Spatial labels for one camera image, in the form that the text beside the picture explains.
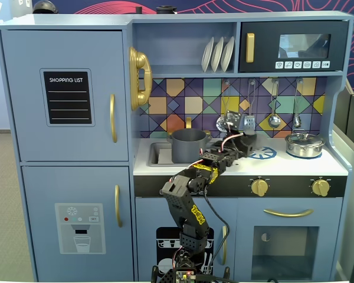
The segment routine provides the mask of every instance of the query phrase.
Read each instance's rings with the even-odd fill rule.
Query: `white plate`
[[[203,57],[202,57],[202,69],[203,72],[207,70],[208,63],[210,62],[211,58],[211,52],[212,52],[212,47],[214,46],[214,38],[212,37],[210,39],[210,42],[207,43],[205,51],[203,52]]]
[[[220,61],[220,66],[223,72],[225,72],[230,64],[232,53],[234,50],[235,38],[231,37],[230,41],[226,44],[223,50],[222,60]]]
[[[215,46],[214,53],[212,53],[211,68],[213,72],[217,71],[220,62],[220,56],[223,50],[223,37],[220,38],[218,44]]]

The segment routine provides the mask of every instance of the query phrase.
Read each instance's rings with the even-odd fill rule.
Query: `gold knob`
[[[329,188],[329,183],[322,179],[316,180],[312,184],[312,190],[318,196],[327,196]]]
[[[265,195],[265,192],[267,191],[268,189],[268,184],[266,183],[265,180],[255,180],[253,181],[252,185],[252,191],[256,194],[256,195],[259,195],[259,196],[264,196]]]

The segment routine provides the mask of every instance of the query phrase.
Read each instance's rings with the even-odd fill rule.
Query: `dark blue wall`
[[[144,14],[155,14],[157,6],[173,5],[181,13],[232,13],[271,11],[338,10],[354,14],[354,0],[53,0],[61,14],[129,14],[143,6]],[[348,79],[354,89],[354,36]]]

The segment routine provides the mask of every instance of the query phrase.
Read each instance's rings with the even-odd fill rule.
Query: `microwave buttons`
[[[301,69],[301,61],[294,62],[294,69]]]
[[[330,66],[330,61],[323,61],[322,68],[329,68]]]
[[[276,69],[283,69],[283,62],[276,62]]]
[[[320,68],[320,66],[321,66],[321,62],[320,61],[313,61],[312,68],[318,69],[318,68]]]
[[[284,63],[284,68],[285,69],[292,69],[293,68],[293,62],[292,61],[286,61]]]
[[[311,61],[304,61],[303,69],[309,69],[309,68],[311,68],[311,65],[312,65]]]

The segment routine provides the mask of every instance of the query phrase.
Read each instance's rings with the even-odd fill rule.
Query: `robotic arm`
[[[203,153],[199,161],[165,183],[162,193],[168,202],[174,221],[181,229],[179,236],[181,248],[173,256],[173,269],[163,276],[160,283],[195,283],[195,281],[215,280],[212,275],[202,275],[200,272],[209,226],[205,216],[194,203],[191,193],[204,192],[208,202],[206,198],[208,186],[214,183],[227,167],[232,166],[235,160],[249,156],[256,138],[256,135],[246,136],[236,130],[229,130],[227,137],[223,141],[216,142],[210,151]],[[158,268],[154,266],[152,283],[156,283],[157,274]],[[230,271],[227,267],[224,277],[217,279],[227,279],[230,282],[229,276]]]

